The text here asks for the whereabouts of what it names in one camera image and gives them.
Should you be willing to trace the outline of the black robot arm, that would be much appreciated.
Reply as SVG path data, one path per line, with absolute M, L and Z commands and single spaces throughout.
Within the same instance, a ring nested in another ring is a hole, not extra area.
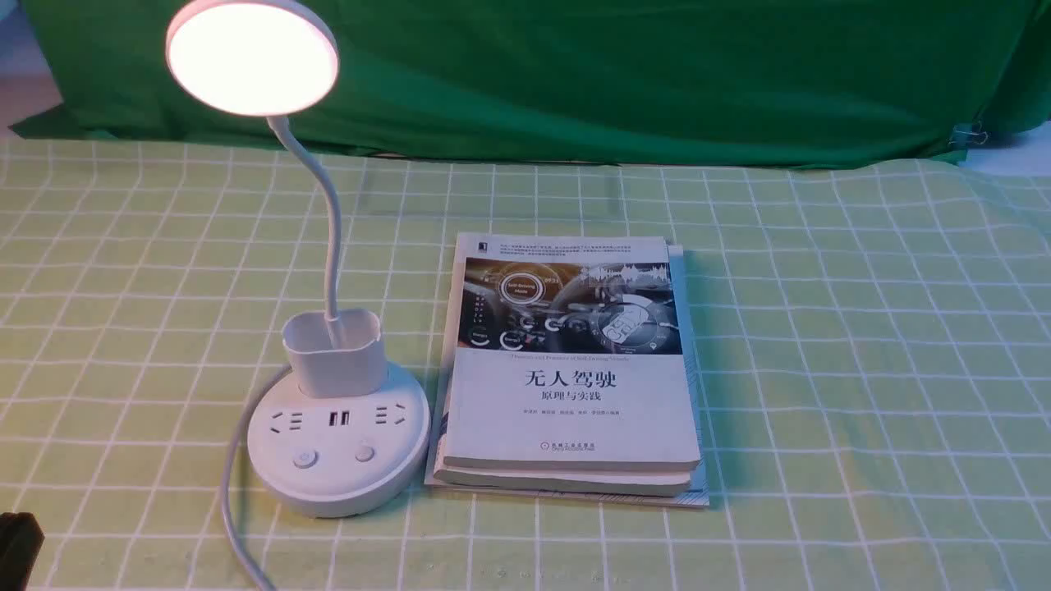
M 2 514 L 1 590 L 27 589 L 44 541 L 45 535 L 33 513 Z

